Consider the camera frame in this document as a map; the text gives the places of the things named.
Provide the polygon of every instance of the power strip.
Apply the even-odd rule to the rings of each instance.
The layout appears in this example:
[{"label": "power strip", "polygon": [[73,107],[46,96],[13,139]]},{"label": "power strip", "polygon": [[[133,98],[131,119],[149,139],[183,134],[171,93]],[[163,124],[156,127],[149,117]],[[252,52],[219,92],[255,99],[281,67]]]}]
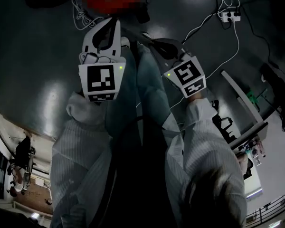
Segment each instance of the power strip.
[{"label": "power strip", "polygon": [[222,21],[224,23],[228,23],[229,18],[231,18],[232,21],[234,21],[234,22],[241,21],[241,16],[235,16],[234,14],[235,14],[235,12],[222,12]]}]

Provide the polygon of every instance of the gray floor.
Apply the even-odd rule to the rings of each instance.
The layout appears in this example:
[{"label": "gray floor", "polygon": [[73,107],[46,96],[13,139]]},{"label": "gray floor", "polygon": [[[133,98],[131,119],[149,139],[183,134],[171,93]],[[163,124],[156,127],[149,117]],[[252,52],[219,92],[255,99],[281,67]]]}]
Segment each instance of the gray floor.
[{"label": "gray floor", "polygon": [[[154,38],[183,40],[214,8],[215,0],[151,0],[150,22],[138,25],[132,17],[123,21],[129,29],[147,31]],[[275,28],[269,2],[259,1],[246,9],[256,33],[270,42],[272,60],[285,72],[285,33]],[[31,9],[24,0],[0,0],[0,113],[20,126],[55,138],[68,119],[65,111],[68,97],[80,89],[78,54],[87,30],[76,30],[71,12],[70,2],[52,9]],[[268,87],[261,82],[259,73],[267,59],[267,48],[252,35],[243,14],[236,26],[240,51],[222,69],[244,90],[250,88],[258,95]],[[186,45],[197,56],[206,75],[237,49],[233,29],[223,30],[216,18]],[[207,84],[220,100],[221,115],[231,116],[241,131],[247,129],[249,117],[219,70]],[[171,105],[181,98],[173,90],[168,88]],[[272,101],[270,88],[267,95]],[[262,115],[271,110],[264,100],[259,105]],[[173,109],[179,121],[183,120],[184,107],[185,101]]]}]

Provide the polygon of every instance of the railing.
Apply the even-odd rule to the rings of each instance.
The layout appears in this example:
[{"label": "railing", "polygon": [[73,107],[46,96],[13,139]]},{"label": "railing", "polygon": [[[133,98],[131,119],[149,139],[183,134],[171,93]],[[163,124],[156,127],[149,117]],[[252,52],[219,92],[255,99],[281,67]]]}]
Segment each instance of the railing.
[{"label": "railing", "polygon": [[247,215],[246,227],[257,227],[285,211],[285,195],[278,198],[274,202],[256,210],[255,212]]}]

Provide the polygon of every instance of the sleeve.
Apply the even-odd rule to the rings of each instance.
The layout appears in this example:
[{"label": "sleeve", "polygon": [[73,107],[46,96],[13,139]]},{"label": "sleeve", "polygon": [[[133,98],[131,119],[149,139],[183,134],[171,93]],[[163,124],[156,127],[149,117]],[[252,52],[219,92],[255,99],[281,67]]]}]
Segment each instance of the sleeve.
[{"label": "sleeve", "polygon": [[102,165],[110,162],[110,156],[102,157],[104,152],[108,152],[110,142],[105,130],[103,107],[91,104],[73,93],[67,105],[67,112],[73,119],[66,123],[52,149],[50,179],[54,214],[51,227],[74,222],[77,222],[74,227],[81,227],[81,222],[86,224],[86,208],[78,202],[77,192],[90,176],[95,177],[96,185],[96,176],[100,173],[97,170],[102,170]]},{"label": "sleeve", "polygon": [[183,166],[190,176],[203,175],[211,169],[221,168],[231,185],[230,206],[245,224],[247,202],[244,195],[244,179],[235,154],[224,140],[212,117],[217,112],[208,99],[198,99],[187,107],[184,137]]}]

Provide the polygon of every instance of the person's leg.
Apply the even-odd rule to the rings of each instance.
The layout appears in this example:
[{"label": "person's leg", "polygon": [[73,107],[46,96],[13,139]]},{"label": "person's leg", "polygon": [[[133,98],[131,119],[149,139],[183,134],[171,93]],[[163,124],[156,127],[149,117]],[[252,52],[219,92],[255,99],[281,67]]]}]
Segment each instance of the person's leg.
[{"label": "person's leg", "polygon": [[[116,142],[123,129],[137,117],[135,108],[137,94],[135,60],[128,47],[122,48],[122,57],[126,59],[123,80],[117,98],[108,102],[105,118],[105,127],[110,136],[113,137],[113,143]],[[137,137],[139,140],[136,126],[131,130],[132,141]]]},{"label": "person's leg", "polygon": [[138,45],[140,63],[137,88],[142,103],[142,113],[162,126],[171,113],[161,74],[153,55],[144,45]]}]

